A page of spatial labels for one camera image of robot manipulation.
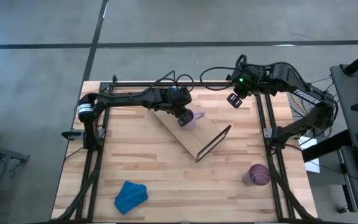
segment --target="white label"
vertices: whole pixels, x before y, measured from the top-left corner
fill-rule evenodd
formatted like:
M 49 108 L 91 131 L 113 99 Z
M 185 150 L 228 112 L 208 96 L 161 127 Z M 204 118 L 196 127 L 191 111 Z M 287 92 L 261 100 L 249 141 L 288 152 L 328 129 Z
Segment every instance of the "white label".
M 85 112 L 85 111 L 92 112 L 93 109 L 92 108 L 82 108 L 82 109 L 78 110 L 78 113 L 82 113 L 82 112 Z
M 307 101 L 312 102 L 312 103 L 316 103 L 316 104 L 320 103 L 320 101 L 317 100 L 316 98 L 314 98 L 314 97 L 308 95 L 307 93 L 303 93 L 303 92 L 300 91 L 300 90 L 295 90 L 295 92 L 293 92 L 293 93 L 296 94 L 297 96 L 302 97 L 303 99 L 305 99 L 305 100 L 307 100 Z
M 78 106 L 78 109 L 90 108 L 90 107 L 91 107 L 91 104 L 90 104 L 90 103 L 84 103 L 84 104 L 81 104 L 80 106 Z

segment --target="wooden board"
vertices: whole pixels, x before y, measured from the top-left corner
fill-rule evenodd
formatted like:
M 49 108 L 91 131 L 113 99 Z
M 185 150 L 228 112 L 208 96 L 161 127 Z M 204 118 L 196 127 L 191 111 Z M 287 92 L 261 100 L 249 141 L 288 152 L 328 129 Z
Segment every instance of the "wooden board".
M 99 82 L 85 82 L 82 95 L 98 89 Z M 116 88 L 115 92 L 143 89 Z M 232 125 L 224 147 L 213 149 L 199 163 L 145 108 L 111 108 L 93 221 L 277 221 L 272 186 L 246 187 L 241 182 L 250 166 L 267 163 L 255 97 L 247 97 L 239 109 L 234 109 L 226 101 L 231 91 L 195 88 L 191 92 L 192 103 L 205 111 L 220 131 Z M 293 122 L 286 94 L 272 97 L 272 103 L 277 125 Z M 266 108 L 265 117 L 269 117 Z M 83 128 L 78 118 L 73 127 Z M 67 154 L 81 146 L 81 141 L 70 142 Z M 291 190 L 307 211 L 316 216 L 301 152 L 288 147 L 283 156 Z M 85 157 L 86 151 L 82 150 L 64 164 L 52 218 L 62 214 L 78 193 Z M 149 199 L 127 215 L 121 215 L 114 206 L 114 198 L 125 180 L 145 184 Z M 285 210 L 282 193 L 280 198 Z
M 192 110 L 194 113 L 203 112 L 198 110 L 192 103 L 186 105 L 186 108 Z M 204 116 L 197 120 L 196 126 L 192 130 L 185 130 L 178 124 L 178 118 L 168 114 L 165 111 L 150 111 L 167 127 L 167 129 L 176 137 L 184 148 L 195 158 L 198 158 L 198 153 L 204 149 L 216 136 L 219 135 L 220 130 L 212 121 Z M 224 147 L 223 142 L 215 147 Z

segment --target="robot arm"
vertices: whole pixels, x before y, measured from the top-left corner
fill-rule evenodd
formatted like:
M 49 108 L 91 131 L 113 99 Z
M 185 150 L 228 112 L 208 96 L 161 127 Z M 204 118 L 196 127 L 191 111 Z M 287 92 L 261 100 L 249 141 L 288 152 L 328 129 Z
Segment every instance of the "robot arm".
M 283 149 L 288 138 L 296 134 L 305 134 L 311 128 L 327 129 L 333 125 L 337 110 L 334 97 L 306 83 L 297 70 L 285 62 L 271 65 L 253 65 L 244 62 L 242 55 L 236 63 L 236 69 L 230 76 L 234 85 L 234 93 L 228 102 L 235 108 L 239 107 L 244 99 L 250 95 L 289 92 L 301 97 L 314 105 L 314 108 L 302 119 L 285 127 L 276 127 L 265 134 L 270 139 L 270 146 Z
M 78 106 L 78 117 L 84 124 L 84 149 L 98 150 L 98 118 L 109 107 L 143 106 L 149 110 L 166 111 L 178 118 L 180 126 L 191 121 L 192 113 L 185 108 L 191 102 L 190 92 L 183 88 L 147 88 L 139 93 L 89 93 L 82 97 Z

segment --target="metal bracket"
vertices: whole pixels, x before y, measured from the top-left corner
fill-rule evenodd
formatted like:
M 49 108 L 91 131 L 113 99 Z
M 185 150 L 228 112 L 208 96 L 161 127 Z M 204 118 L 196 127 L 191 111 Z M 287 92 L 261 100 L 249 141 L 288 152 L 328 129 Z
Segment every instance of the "metal bracket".
M 98 129 L 99 136 L 102 136 L 102 134 L 105 132 L 104 128 Z M 84 129 L 71 129 L 69 131 L 62 132 L 62 136 L 66 138 L 67 140 L 75 140 L 75 139 L 84 139 Z
M 116 86 L 116 82 L 118 81 L 117 76 L 112 76 L 112 82 L 101 82 L 99 85 L 99 92 L 106 92 L 109 93 L 110 88 L 113 88 Z
M 264 136 L 265 138 L 269 139 L 272 137 L 272 132 L 273 129 L 272 128 L 264 128 Z
M 264 128 L 264 136 L 265 136 L 265 138 L 267 138 L 267 139 L 272 138 L 272 133 L 273 133 L 273 129 L 272 129 L 272 128 Z M 300 135 L 300 134 L 296 134 L 296 135 L 291 136 L 291 138 L 293 138 L 293 139 L 299 139 L 299 138 L 301 138 L 301 135 Z

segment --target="black metal frame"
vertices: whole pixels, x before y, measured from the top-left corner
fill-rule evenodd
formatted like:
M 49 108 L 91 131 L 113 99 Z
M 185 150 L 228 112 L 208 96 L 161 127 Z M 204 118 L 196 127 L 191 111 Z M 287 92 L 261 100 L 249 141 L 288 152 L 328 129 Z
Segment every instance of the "black metal frame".
M 256 97 L 256 101 L 257 101 L 257 107 L 258 107 L 258 112 L 259 112 L 259 119 L 260 119 L 260 127 L 261 130 L 263 132 L 263 130 L 265 128 L 267 128 L 266 125 L 266 120 L 265 120 L 265 115 L 264 115 L 264 109 L 263 109 L 263 105 L 262 105 L 262 99 L 260 97 L 260 95 L 255 96 Z M 275 124 L 275 117 L 274 117 L 274 111 L 273 111 L 273 106 L 272 106 L 272 102 L 270 99 L 269 95 L 265 95 L 265 99 L 266 99 L 266 105 L 267 105 L 267 110 L 268 110 L 268 115 L 269 115 L 269 119 L 270 119 L 270 125 L 272 128 L 276 127 Z M 271 169 L 271 164 L 273 164 L 273 157 L 271 156 L 272 153 L 269 152 L 271 151 L 271 148 L 268 147 L 268 145 L 266 144 L 267 139 L 265 137 L 265 135 L 263 135 L 264 138 L 264 143 L 265 143 L 265 150 L 266 150 L 266 158 L 268 160 L 268 166 L 269 166 L 269 170 Z M 287 179 L 287 174 L 285 172 L 285 165 L 284 165 L 284 160 L 283 160 L 283 156 L 282 156 L 282 152 L 281 151 L 277 151 L 277 162 L 278 162 L 278 166 L 280 168 L 280 175 L 281 178 L 284 180 L 284 183 L 287 184 L 288 186 L 288 179 Z M 287 198 L 287 196 L 285 196 L 286 199 L 286 205 L 287 205 L 287 209 L 288 209 L 288 216 L 289 218 L 285 218 L 283 216 L 283 212 L 282 212 L 282 206 L 281 206 L 281 201 L 280 201 L 280 195 L 278 192 L 278 187 L 277 187 L 277 182 L 272 179 L 272 190 L 273 190 L 273 198 L 275 201 L 275 209 L 276 209 L 276 214 L 277 214 L 277 218 L 278 218 L 278 222 L 279 223 L 293 223 L 293 224 L 307 224 L 307 223 L 320 223 L 320 224 L 344 224 L 344 223 L 339 223 L 339 222 L 326 222 L 326 221 L 321 221 L 321 220 L 301 220 L 301 219 L 297 219 L 295 217 L 295 211 L 293 210 L 293 206 L 291 205 L 289 199 Z
M 0 49 L 90 49 L 88 59 L 86 62 L 86 67 L 83 74 L 83 81 L 88 81 L 90 79 L 90 73 L 93 66 L 94 57 L 96 54 L 97 49 L 133 49 L 133 48 L 172 48 L 172 47 L 247 47 L 247 46 L 274 46 L 274 45 L 299 45 L 299 46 L 309 46 L 309 45 L 358 45 L 358 40 L 312 40 L 312 41 L 241 41 L 241 42 L 141 42 L 141 43 L 99 43 L 99 37 L 101 33 L 101 29 L 103 26 L 104 21 L 104 13 L 106 12 L 107 6 L 108 6 L 109 0 L 103 0 L 101 4 L 101 9 L 98 16 L 98 22 L 95 28 L 94 36 L 92 43 L 79 43 L 79 44 L 0 44 Z M 150 83 L 143 83 L 143 82 L 128 82 L 128 83 L 116 83 L 116 86 L 147 86 Z M 227 83 L 221 82 L 221 83 L 210 83 L 211 86 L 222 86 Z M 260 96 L 257 96 L 257 102 L 258 102 L 258 109 L 259 111 L 263 111 L 263 107 L 261 104 Z M 269 110 L 269 116 L 270 120 L 274 121 L 274 115 L 271 107 L 271 103 L 268 103 L 268 110 Z M 108 124 L 108 116 L 106 115 L 108 113 L 105 113 L 103 118 L 103 127 L 105 128 Z M 260 120 L 261 120 L 261 126 L 262 129 L 266 128 L 266 123 L 264 120 L 264 114 L 259 113 Z M 81 186 L 84 186 L 86 184 L 86 179 L 90 179 L 90 165 L 91 165 L 91 158 L 92 158 L 92 152 L 88 151 L 86 162 L 85 162 L 85 169 L 83 173 L 83 181 L 81 183 Z M 97 163 L 96 165 L 100 166 L 101 163 L 101 156 L 103 155 L 103 148 L 98 152 L 97 155 Z M 278 157 L 282 157 L 282 154 L 280 151 L 277 152 Z M 279 166 L 280 166 L 280 173 L 283 177 L 286 176 L 285 170 L 282 171 L 282 167 L 284 167 L 283 161 L 280 162 L 281 159 L 279 159 Z M 93 210 L 94 210 L 94 202 L 96 200 L 96 191 L 98 186 L 98 172 L 97 176 L 92 181 L 94 183 L 92 187 L 91 192 L 91 200 L 90 203 L 93 204 L 92 208 L 88 210 L 88 216 L 87 218 L 79 218 L 81 217 L 81 210 L 79 209 L 79 212 L 76 213 L 75 220 L 54 220 L 55 223 L 87 223 L 89 220 L 93 217 Z M 272 180 L 272 188 L 273 188 L 273 194 L 276 204 L 276 212 L 278 214 L 278 217 L 282 217 L 282 208 L 280 205 L 280 200 L 278 196 L 278 189 L 277 189 L 277 183 L 275 183 L 274 180 Z M 287 201 L 288 211 L 293 211 L 290 203 Z M 83 199 L 80 202 L 80 206 L 83 207 Z M 281 222 L 289 222 L 289 223 L 305 223 L 303 220 L 292 220 L 292 219 L 286 219 L 281 218 L 279 219 Z
M 115 87 L 142 87 L 142 86 L 150 86 L 150 84 L 152 84 L 152 83 L 153 83 L 152 81 L 149 81 L 149 82 L 119 82 L 117 80 L 116 76 L 113 76 L 112 82 L 101 82 L 100 83 L 99 92 L 105 91 L 107 89 L 109 93 L 112 93 L 112 91 Z M 208 86 L 226 86 L 228 84 L 228 82 L 204 82 L 204 83 Z M 191 85 L 190 82 L 180 82 L 180 84 L 183 86 Z M 170 87 L 170 86 L 172 86 L 172 83 L 171 82 L 160 82 L 160 83 L 156 84 L 155 86 Z M 202 85 L 200 82 L 194 82 L 194 86 L 202 86 Z M 102 129 L 104 129 L 104 130 L 107 130 L 108 121 L 109 121 L 109 111 L 110 111 L 110 108 L 108 108 L 104 111 L 103 124 L 102 124 Z M 198 153 L 196 162 L 200 161 L 205 155 L 207 155 L 207 153 L 209 151 L 211 151 L 216 145 L 218 145 L 224 139 L 224 137 L 216 143 L 215 143 L 215 141 L 217 139 L 219 139 L 219 137 L 221 137 L 222 135 L 224 135 L 226 137 L 226 134 L 229 132 L 230 129 L 231 129 L 231 125 L 226 127 L 207 146 L 205 146 Z M 50 220 L 47 223 L 92 223 L 93 222 L 93 213 L 94 213 L 94 207 L 95 207 L 96 196 L 97 196 L 97 191 L 98 191 L 98 183 L 99 183 L 99 175 L 100 175 L 100 171 L 101 171 L 101 164 L 102 164 L 101 162 L 102 162 L 102 158 L 103 158 L 104 143 L 105 143 L 105 139 L 106 139 L 105 136 L 106 135 L 104 135 L 104 137 L 101 139 L 101 142 L 102 142 L 101 149 L 97 150 L 96 163 L 94 165 L 92 173 L 90 173 L 90 170 L 91 170 L 91 161 L 92 161 L 93 151 L 88 150 L 88 152 L 86 153 L 86 159 L 85 159 L 85 164 L 84 164 L 83 178 L 81 181 L 80 191 L 78 192 L 78 195 L 74 198 L 71 205 L 68 207 L 70 209 L 75 208 L 75 212 L 76 212 L 75 218 L 70 219 L 70 217 L 72 216 L 72 213 L 69 213 L 68 215 L 66 214 L 64 216 L 60 216 L 57 219 Z M 203 154 L 201 157 L 199 157 L 200 154 L 203 151 L 207 150 L 208 148 L 209 148 L 208 152 Z M 87 212 L 86 217 L 83 218 L 83 204 L 84 204 L 86 193 L 91 186 L 92 186 L 92 189 L 91 189 L 91 195 L 90 195 L 90 200 L 89 200 L 88 212 Z

